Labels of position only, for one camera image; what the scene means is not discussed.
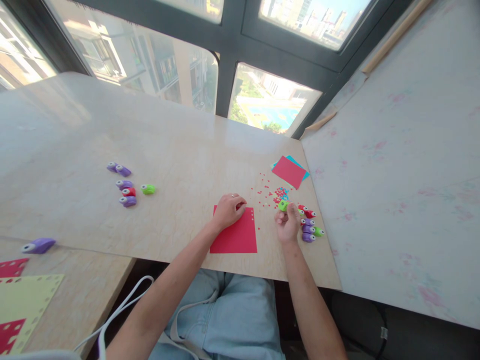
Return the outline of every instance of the wooden stick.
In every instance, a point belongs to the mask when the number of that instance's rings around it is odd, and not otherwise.
[[[304,135],[308,132],[312,132],[312,131],[317,131],[318,129],[320,129],[323,125],[325,125],[326,123],[328,123],[331,119],[334,118],[334,116],[337,115],[337,112],[335,111],[334,113],[331,113],[330,115],[324,117],[322,120],[320,120],[319,122],[316,122],[312,125],[310,125],[309,127],[306,127],[305,130],[303,131],[303,134],[300,136],[300,140],[304,137]]]
[[[420,16],[420,14],[430,5],[432,0],[420,0],[420,2],[415,6],[410,14],[403,20],[400,26],[393,32],[393,34],[388,38],[388,40],[383,44],[379,51],[373,56],[373,58],[368,62],[367,65],[361,71],[369,75],[382,59],[387,55],[387,53],[394,47],[397,41],[403,36],[403,34],[409,29],[409,27],[415,22],[415,20]]]

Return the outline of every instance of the sky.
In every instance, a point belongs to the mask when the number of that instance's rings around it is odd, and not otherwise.
[[[370,0],[312,0],[307,14],[310,14],[313,9],[319,9],[321,15],[327,11],[327,8],[333,10],[332,21],[335,22],[341,11],[346,11],[345,20],[343,20],[341,28],[348,28],[350,22],[360,10],[367,7]]]

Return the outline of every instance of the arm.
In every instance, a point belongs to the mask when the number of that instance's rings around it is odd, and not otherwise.
[[[215,238],[240,219],[246,204],[238,194],[221,197],[212,220],[177,255],[133,308],[108,346],[107,359],[148,359]]]
[[[308,358],[347,360],[337,326],[300,250],[297,241],[300,214],[295,204],[288,204],[287,213],[279,210],[275,215],[275,223],[293,308]]]

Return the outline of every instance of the swimming pool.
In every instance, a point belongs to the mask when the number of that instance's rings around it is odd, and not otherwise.
[[[268,123],[273,121],[280,124],[283,130],[286,130],[292,125],[295,117],[298,115],[300,109],[295,107],[268,107],[268,106],[248,106],[248,110],[252,114],[265,115],[268,118]]]

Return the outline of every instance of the person's left hand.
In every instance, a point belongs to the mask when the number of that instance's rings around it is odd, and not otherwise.
[[[220,198],[211,222],[222,231],[240,219],[246,207],[247,201],[237,193],[225,194]]]

